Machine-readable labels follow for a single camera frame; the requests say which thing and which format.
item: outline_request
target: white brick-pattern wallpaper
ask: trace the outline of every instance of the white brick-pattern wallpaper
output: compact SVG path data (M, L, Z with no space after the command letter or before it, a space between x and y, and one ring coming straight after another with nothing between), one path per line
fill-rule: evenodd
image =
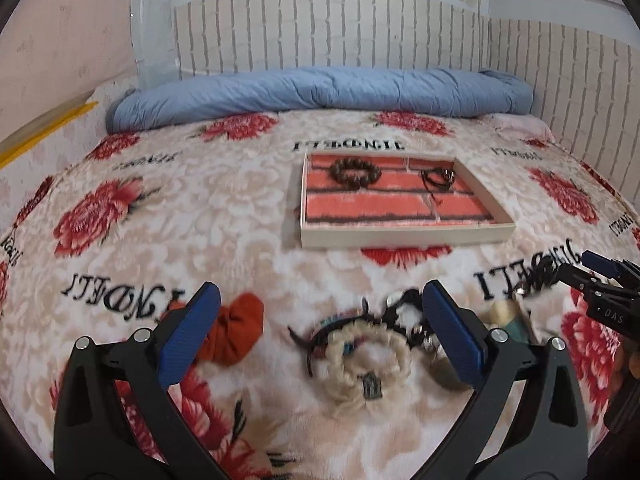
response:
M196 0L175 9L180 76L297 66L478 70L488 23L436 0Z
M640 208L640 51L555 23L490 20L488 65L534 87L532 113Z

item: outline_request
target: wooden tray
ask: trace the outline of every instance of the wooden tray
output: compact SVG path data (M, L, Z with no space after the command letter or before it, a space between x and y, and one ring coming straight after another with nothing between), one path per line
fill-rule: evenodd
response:
M338 158L356 156L382 170L367 189L347 190L329 175ZM431 188L420 170L448 166L450 191ZM515 229L500 203L456 158L406 153L364 156L361 150L306 153L300 231L305 249L398 248L503 242Z

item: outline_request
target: beaded bracelet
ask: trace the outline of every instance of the beaded bracelet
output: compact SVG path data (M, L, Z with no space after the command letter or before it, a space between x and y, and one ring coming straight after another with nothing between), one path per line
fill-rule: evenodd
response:
M344 170L364 170L367 174L364 175L347 175ZM382 171L372 162L367 162L360 158L346 157L336 160L329 168L329 174L338 184L346 184L349 189L354 191L359 190L361 187L367 188L369 184L375 184L380 180Z
M359 338L388 347L395 354L396 362L378 370L358 370L356 365L347 364L344 346ZM411 374L411 354L406 339L384 324L358 320L333 332L329 336L326 358L329 365L324 384L338 405L335 416L361 408L377 411L391 407Z

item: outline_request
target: yellow strip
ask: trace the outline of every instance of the yellow strip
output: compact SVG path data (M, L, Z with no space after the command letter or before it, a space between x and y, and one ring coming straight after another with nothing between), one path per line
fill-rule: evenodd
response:
M75 108L74 110L71 110L70 112L60 117L54 123L50 124L43 130L41 130L39 133L35 134L33 137L31 137L31 139L25 140L22 144L20 144L19 146L16 146L10 152L2 153L0 155L0 169L4 168L7 164L14 161L23 153L28 152L31 148L33 148L36 144L38 144L42 139L45 139L46 137L50 136L50 134L52 134L56 130L59 130L65 124L70 123L74 119L77 119L78 117L91 111L97 104L98 104L98 101L91 101L90 103L87 103L78 108Z

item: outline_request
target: metal screw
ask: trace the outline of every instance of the metal screw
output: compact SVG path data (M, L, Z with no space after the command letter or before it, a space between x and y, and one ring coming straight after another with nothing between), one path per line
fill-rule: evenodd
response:
M562 339L560 339L559 337L555 337L555 338L553 338L551 340L551 346L553 348L555 348L556 350L560 350L560 351L562 351L562 350L564 350L566 348L565 342Z
M78 350L85 350L86 348L88 348L88 346L91 344L91 340L83 335L81 338L78 338L78 340L76 341L76 348Z
M138 343L149 341L150 337L151 337L151 330L149 330L148 328L141 328L140 330L136 330L133 335L134 341Z
M526 298L531 293L531 286L527 283L527 280L520 280L513 286L513 296L521 296Z
M391 294L389 294L386 297L386 307L391 308L392 306L394 306L398 301L400 301L403 294L404 290L398 290L397 292L392 292Z
M509 335L501 328L491 330L491 338L498 343L504 343L509 338Z
M437 352L438 348L440 348L440 341L438 336L435 334L431 334L426 337L422 342L422 348L424 348L427 352Z
M412 326L411 328L411 336L412 337L420 337L420 336L424 336L424 326L421 325L421 323L416 323L414 326Z

